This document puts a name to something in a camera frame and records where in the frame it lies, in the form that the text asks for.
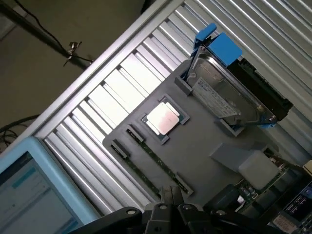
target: black cable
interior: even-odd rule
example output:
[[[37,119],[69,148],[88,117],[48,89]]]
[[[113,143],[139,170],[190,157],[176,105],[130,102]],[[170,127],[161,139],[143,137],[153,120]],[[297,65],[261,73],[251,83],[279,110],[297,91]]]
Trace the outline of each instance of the black cable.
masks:
[[[19,126],[23,126],[25,128],[28,128],[28,126],[26,124],[19,124]]]
[[[65,50],[65,48],[62,46],[62,44],[59,42],[59,40],[54,37],[48,30],[46,30],[42,24],[40,23],[39,19],[33,14],[31,13],[29,10],[27,10],[18,0],[14,0],[14,2],[21,8],[23,9],[27,14],[29,14],[32,18],[35,19],[35,21],[37,22],[37,24],[39,25],[39,27],[46,33],[48,34],[50,37],[52,37],[56,42],[57,44],[60,46],[60,48],[62,48],[64,51],[67,52],[67,50]]]
[[[14,131],[12,131],[12,130],[10,130],[10,129],[5,130],[4,133],[3,133],[3,135],[7,135],[6,132],[10,132],[10,133],[12,133],[13,135],[15,135],[16,137],[18,137],[18,135],[16,134],[16,132],[14,132]]]
[[[14,0],[14,2],[15,2],[21,9],[23,9],[27,14],[29,14],[32,18],[34,18],[35,21],[37,22],[37,24],[39,25],[39,27],[40,27],[46,34],[48,34],[50,37],[52,37],[52,38],[56,41],[56,43],[60,46],[60,48],[61,48],[62,50],[64,50],[64,52],[68,53],[68,51],[62,46],[62,44],[60,43],[60,41],[59,41],[55,36],[53,36],[52,33],[50,33],[47,29],[45,29],[45,28],[42,26],[42,24],[40,23],[39,19],[38,19],[33,13],[31,13],[29,10],[27,10],[18,0]],[[76,58],[78,58],[78,59],[82,59],[82,60],[88,61],[88,62],[93,62],[93,61],[90,60],[90,59],[83,58],[83,57],[80,57],[80,56],[78,56],[78,55],[72,55],[72,57],[76,57]]]
[[[13,123],[7,124],[5,126],[3,126],[2,128],[0,128],[0,133],[4,132],[5,130],[9,130],[10,128],[17,126],[21,123],[33,120],[38,118],[39,115],[35,115],[35,116],[30,116],[30,117],[26,117],[26,118],[22,118],[20,120],[14,121]]]
[[[0,136],[0,142],[1,142],[2,140],[5,140],[6,137],[10,137],[10,138],[16,139],[16,136],[13,135],[13,134],[10,134],[10,135],[2,135],[2,136]]]
[[[8,140],[3,140],[3,143],[6,145],[6,146],[9,146],[12,142],[8,141]]]
[[[88,62],[94,62],[93,60],[90,60],[90,59],[87,59],[87,58],[83,58],[83,57],[80,57],[78,55],[72,55],[73,57],[76,57],[78,59],[82,59],[82,60],[85,60],[85,61],[88,61]]]

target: metal slat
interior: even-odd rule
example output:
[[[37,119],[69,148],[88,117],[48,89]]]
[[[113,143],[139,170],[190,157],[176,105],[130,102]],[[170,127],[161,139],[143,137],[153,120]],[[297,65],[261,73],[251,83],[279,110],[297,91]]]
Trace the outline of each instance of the metal slat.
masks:
[[[88,132],[99,141],[102,142],[105,138],[105,133],[100,130],[96,122],[92,122],[79,108],[76,108],[72,113],[72,118],[76,119],[82,128],[88,129]]]
[[[270,12],[272,10],[272,6],[268,3],[262,3],[262,1],[257,1],[256,4],[261,9],[261,11]],[[298,37],[298,33],[303,34],[299,29],[294,31],[294,27],[298,27],[304,29],[303,25],[298,25],[292,21],[283,21],[283,23],[279,23],[278,27],[283,27],[282,25],[288,25],[287,31],[276,31],[270,25],[268,25],[261,17],[261,12],[257,12],[252,10],[252,8],[246,4],[240,3],[240,5],[232,2],[233,10],[230,12],[231,15],[236,15],[236,20],[243,24],[243,27],[248,30],[250,34],[257,38],[261,46],[265,47],[267,50],[271,52],[271,54],[279,55],[280,61],[297,77],[304,76],[312,76],[312,70],[309,67],[311,63],[311,57],[309,54],[304,52],[299,46],[295,44],[294,41],[290,40],[288,35],[292,35],[292,37]],[[275,11],[282,10],[283,8],[275,8]],[[312,85],[312,81],[310,79],[303,80],[306,84]]]
[[[89,98],[116,125],[128,115],[124,108],[101,86],[97,87]]]
[[[159,60],[165,63],[171,71],[178,67],[179,61],[173,55],[170,55],[168,51],[164,52],[164,50],[161,50],[161,48],[157,46],[155,41],[153,41],[151,38],[145,39],[143,43],[145,47],[148,48],[154,55],[156,55]]]
[[[195,33],[176,14],[172,14],[168,19],[190,40],[195,40]]]
[[[132,112],[144,100],[144,96],[117,70],[105,79],[105,85],[113,89],[126,103],[129,112]]]
[[[207,14],[207,12],[204,11],[204,9],[201,8],[194,0],[186,0],[185,5],[200,18],[200,20],[205,24],[205,26],[207,26],[210,23],[215,23],[213,18],[209,14]],[[211,34],[212,38],[219,35],[219,31],[220,31],[219,29],[215,30]]]
[[[116,178],[118,186],[120,188],[126,188],[126,190],[130,192],[127,194],[127,196],[133,197],[130,201],[136,201],[136,198],[138,198],[141,202],[143,202],[142,206],[144,208],[146,204],[153,200],[147,195],[147,193],[143,193],[141,191],[143,188],[138,185],[136,180],[132,178],[130,174],[119,164],[119,162],[107,151],[107,149],[104,148],[102,142],[98,142],[95,138],[92,138],[92,134],[83,132],[83,130],[80,129],[72,119],[66,118],[64,123],[77,136],[77,139],[83,142],[85,148],[89,149],[89,151],[96,156],[94,157],[96,165],[98,165],[98,162],[101,162],[108,173]],[[124,197],[124,194],[119,193],[116,197]]]
[[[312,8],[306,5],[303,1],[283,1],[285,5],[292,9],[292,12],[295,12],[296,15],[300,15],[302,17],[298,18],[302,23],[307,23],[309,26],[312,25]]]
[[[160,84],[160,80],[140,60],[131,54],[121,66],[150,94]]]
[[[295,11],[289,4],[287,4],[287,2],[285,1],[278,1],[279,4],[281,4],[281,6],[284,8],[284,10],[288,11],[289,14],[292,15],[292,17],[294,18],[295,21],[299,21],[296,24],[301,24],[304,26],[305,31],[307,32],[307,35],[311,34],[312,31],[312,24],[310,22],[308,22],[307,20],[309,20],[307,17],[303,17],[302,14],[300,14],[299,12]],[[303,50],[305,52],[308,52],[307,54],[311,54],[311,47],[307,46],[308,44],[311,45],[311,38],[307,37],[305,35],[305,33],[302,31],[300,31],[298,28],[294,28],[293,24],[285,24],[285,22],[283,21],[283,19],[285,19],[285,17],[275,17],[275,16],[271,16],[269,17],[271,19],[274,19],[274,23],[278,25],[278,27],[276,28],[277,31],[283,31],[285,34],[287,34],[287,36],[291,37],[292,40],[294,42],[296,42],[298,45],[300,45],[301,48],[303,48]]]
[[[308,24],[297,12],[292,11],[284,1],[278,0],[278,1],[263,1],[264,4],[267,5],[268,8],[275,14],[273,17],[270,17],[273,21],[274,19],[277,19],[275,15],[278,16],[278,18],[282,19],[278,24],[280,29],[283,31],[283,33],[288,34],[294,41],[301,41],[302,39],[305,40],[303,43],[299,43],[302,46],[309,44],[312,44],[312,38],[309,37],[311,35],[311,24]],[[305,47],[304,49],[307,50],[308,54],[311,54],[311,47]]]
[[[86,102],[112,129],[116,127],[116,124],[91,99],[87,98]]]
[[[106,82],[103,84],[102,86],[112,97],[114,100],[117,101],[117,103],[122,106],[122,108],[124,110],[127,111],[127,113],[131,113],[131,108],[130,106],[127,104],[127,102],[121,97],[118,95],[118,93],[115,92],[114,89],[112,89]]]
[[[278,33],[285,41],[287,41],[293,48],[295,48],[305,59],[311,62],[311,56],[309,51],[312,52],[311,46],[302,37],[297,36],[297,32],[290,27],[285,27],[284,21],[280,17],[274,17],[274,15],[264,14],[259,6],[253,4],[249,5],[259,16],[271,27],[276,33]]]
[[[120,74],[122,74],[145,98],[148,96],[148,92],[121,66],[118,68]]]
[[[105,136],[111,133],[113,128],[107,122],[105,122],[104,119],[101,118],[101,116],[99,116],[98,113],[96,113],[95,110],[92,109],[92,107],[86,101],[83,101],[80,104],[80,107],[87,114],[87,116],[92,119],[92,121],[96,123],[97,126],[99,126],[100,131]]]
[[[160,82],[165,80],[165,77],[157,69],[155,69],[155,67],[142,54],[136,51],[135,56],[160,80]]]
[[[193,49],[192,47],[171,28],[168,23],[163,22],[159,28],[172,40],[181,50],[186,53],[187,56],[190,56]]]
[[[184,7],[179,6],[175,13],[196,33],[205,28],[205,25],[193,16],[189,11],[187,11]]]
[[[310,154],[312,154],[312,123],[309,122],[296,108],[288,113],[287,118],[279,125],[285,129]]]
[[[274,142],[277,143],[281,155],[288,155],[294,163],[304,165],[311,159],[311,155],[280,125],[276,125],[273,128],[264,131]]]
[[[136,49],[147,61],[149,61],[153,67],[164,77],[166,78],[170,75],[169,69],[165,68],[164,63],[165,61],[157,59],[153,56],[143,45],[140,45]]]
[[[99,182],[79,160],[76,155],[61,141],[54,133],[51,133],[45,140],[47,145],[67,168],[67,172],[75,179],[75,183],[89,195],[92,202],[105,214],[121,209],[122,204],[110,194],[103,184]]]
[[[156,29],[152,32],[153,36],[166,48],[166,54],[168,54],[175,64],[179,65],[188,57],[179,48],[174,45],[161,31]]]
[[[57,127],[57,134],[60,134],[60,136],[63,137],[63,140],[68,143],[67,145],[73,152],[75,152],[76,156],[83,162],[83,164],[90,168],[94,175],[102,181],[103,186],[110,191],[110,194],[114,195],[122,206],[130,205],[144,210],[145,205],[150,201],[143,195],[140,197],[140,201],[137,197],[133,196],[130,188],[136,190],[136,195],[139,194],[139,190],[131,186],[130,180],[128,180],[128,183],[126,184],[119,181],[116,177],[116,171],[112,173],[112,168],[108,168],[107,164],[104,165],[99,163],[91,154],[90,150],[88,150],[88,148],[95,148],[95,145],[92,147],[89,145],[88,148],[86,147],[86,144],[92,144],[92,142],[87,139],[83,131],[80,130],[70,118],[67,118],[64,122],[68,127],[65,127],[62,124],[59,125]]]

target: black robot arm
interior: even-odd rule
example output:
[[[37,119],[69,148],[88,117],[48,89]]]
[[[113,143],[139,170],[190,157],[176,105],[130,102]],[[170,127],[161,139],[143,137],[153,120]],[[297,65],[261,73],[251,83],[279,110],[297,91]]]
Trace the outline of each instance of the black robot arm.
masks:
[[[206,213],[184,203],[178,187],[162,189],[162,202],[146,206],[144,213],[125,207],[89,223],[71,234],[281,234],[283,232],[236,212]]]

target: circuit board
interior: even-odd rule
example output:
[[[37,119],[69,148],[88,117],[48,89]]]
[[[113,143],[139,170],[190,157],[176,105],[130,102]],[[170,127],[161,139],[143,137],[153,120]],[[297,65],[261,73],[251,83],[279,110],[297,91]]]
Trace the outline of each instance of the circuit board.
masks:
[[[160,195],[160,190],[145,176],[145,174],[128,158],[124,157],[116,147],[113,145],[111,146],[113,150],[127,163],[127,165],[143,180],[143,182],[159,197],[161,198]]]
[[[246,210],[256,201],[259,195],[269,190],[289,170],[288,165],[279,160],[276,160],[276,156],[271,152],[268,153],[267,157],[278,167],[279,173],[261,190],[253,188],[252,185],[245,179],[242,179],[238,184],[236,184],[235,186],[238,188],[240,196],[244,199],[241,207],[236,211],[242,213],[244,210]]]
[[[130,129],[126,131],[138,144],[139,146],[151,157],[151,159],[184,191],[186,194],[189,190],[183,185],[178,176],[152,151],[152,149],[144,142],[139,140]]]

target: concrete floor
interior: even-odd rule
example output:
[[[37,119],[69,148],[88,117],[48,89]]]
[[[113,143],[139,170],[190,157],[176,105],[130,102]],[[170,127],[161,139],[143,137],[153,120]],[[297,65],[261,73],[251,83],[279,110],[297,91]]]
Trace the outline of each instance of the concrete floor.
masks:
[[[97,58],[140,15],[144,0],[20,0],[67,48]],[[43,112],[82,72],[16,27],[0,41],[0,127]]]

